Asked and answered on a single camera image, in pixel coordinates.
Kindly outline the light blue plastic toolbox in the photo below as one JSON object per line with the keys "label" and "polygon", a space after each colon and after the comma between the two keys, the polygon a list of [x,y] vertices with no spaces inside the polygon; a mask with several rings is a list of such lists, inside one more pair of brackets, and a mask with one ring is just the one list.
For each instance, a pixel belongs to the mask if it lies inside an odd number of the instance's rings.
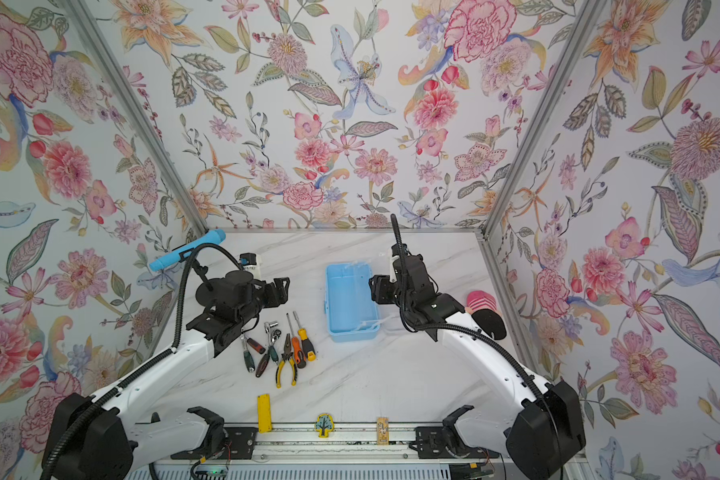
{"label": "light blue plastic toolbox", "polygon": [[372,276],[372,265],[363,261],[326,267],[325,314],[334,342],[373,340],[379,332],[389,335],[405,332],[392,306],[380,306],[371,299]]}

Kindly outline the red black handled screwdriver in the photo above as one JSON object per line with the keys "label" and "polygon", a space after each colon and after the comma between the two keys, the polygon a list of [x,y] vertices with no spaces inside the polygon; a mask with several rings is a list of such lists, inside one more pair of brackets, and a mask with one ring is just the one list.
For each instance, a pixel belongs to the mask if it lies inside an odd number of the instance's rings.
{"label": "red black handled screwdriver", "polygon": [[264,347],[263,345],[261,345],[260,343],[258,343],[257,341],[255,341],[255,340],[252,339],[252,338],[247,338],[247,339],[246,339],[246,343],[247,343],[248,346],[250,346],[251,348],[253,348],[253,349],[254,349],[258,354],[260,354],[260,355],[264,355],[264,354],[267,353],[267,348]]}

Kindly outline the green handled screwdriver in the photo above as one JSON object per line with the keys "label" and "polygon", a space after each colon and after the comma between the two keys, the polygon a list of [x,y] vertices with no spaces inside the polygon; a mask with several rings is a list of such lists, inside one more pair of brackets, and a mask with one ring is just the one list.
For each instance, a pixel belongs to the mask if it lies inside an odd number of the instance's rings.
{"label": "green handled screwdriver", "polygon": [[256,370],[256,365],[255,365],[253,356],[249,350],[249,345],[247,343],[247,339],[245,338],[245,336],[241,337],[241,343],[242,343],[243,358],[244,358],[246,370],[249,373],[254,373]]}

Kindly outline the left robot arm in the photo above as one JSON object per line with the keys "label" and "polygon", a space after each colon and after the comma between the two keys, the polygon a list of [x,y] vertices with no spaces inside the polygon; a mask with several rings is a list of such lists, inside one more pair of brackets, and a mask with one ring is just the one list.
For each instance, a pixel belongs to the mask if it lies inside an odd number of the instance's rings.
{"label": "left robot arm", "polygon": [[44,479],[123,479],[132,470],[176,453],[210,456],[227,441],[224,418],[198,404],[174,418],[145,421],[181,380],[198,372],[243,335],[264,309],[288,301],[290,280],[259,280],[237,270],[202,281],[195,298],[202,312],[180,321],[178,338],[138,369],[82,396],[72,394],[54,412]]}

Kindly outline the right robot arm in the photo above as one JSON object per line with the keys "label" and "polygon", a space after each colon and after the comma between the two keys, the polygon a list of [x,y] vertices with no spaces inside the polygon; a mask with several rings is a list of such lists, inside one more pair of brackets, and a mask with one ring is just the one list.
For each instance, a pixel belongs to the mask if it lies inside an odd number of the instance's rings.
{"label": "right robot arm", "polygon": [[459,354],[491,389],[487,412],[464,405],[442,421],[443,451],[499,453],[528,479],[551,479],[586,445],[576,391],[532,372],[449,294],[437,290],[423,258],[393,247],[391,272],[369,281],[380,305],[395,305],[403,325]]}

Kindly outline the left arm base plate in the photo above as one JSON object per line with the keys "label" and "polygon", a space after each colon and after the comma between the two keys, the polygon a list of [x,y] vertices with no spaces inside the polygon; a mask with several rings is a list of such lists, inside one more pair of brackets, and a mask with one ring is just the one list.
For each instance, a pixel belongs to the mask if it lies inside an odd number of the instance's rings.
{"label": "left arm base plate", "polygon": [[170,456],[172,460],[209,460],[216,453],[228,460],[252,459],[258,434],[256,427],[226,425],[222,416],[205,407],[190,407],[187,413],[193,420],[201,420],[208,430],[197,448],[176,452]]}

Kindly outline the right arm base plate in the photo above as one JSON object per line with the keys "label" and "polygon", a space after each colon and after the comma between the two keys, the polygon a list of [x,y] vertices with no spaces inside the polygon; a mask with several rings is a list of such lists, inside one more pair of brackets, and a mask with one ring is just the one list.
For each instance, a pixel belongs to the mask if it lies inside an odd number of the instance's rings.
{"label": "right arm base plate", "polygon": [[439,426],[418,426],[414,429],[415,438],[408,443],[419,459],[478,459],[498,458],[497,452],[468,446],[456,430],[456,421],[465,413],[474,409],[473,405],[463,405],[447,415]]}

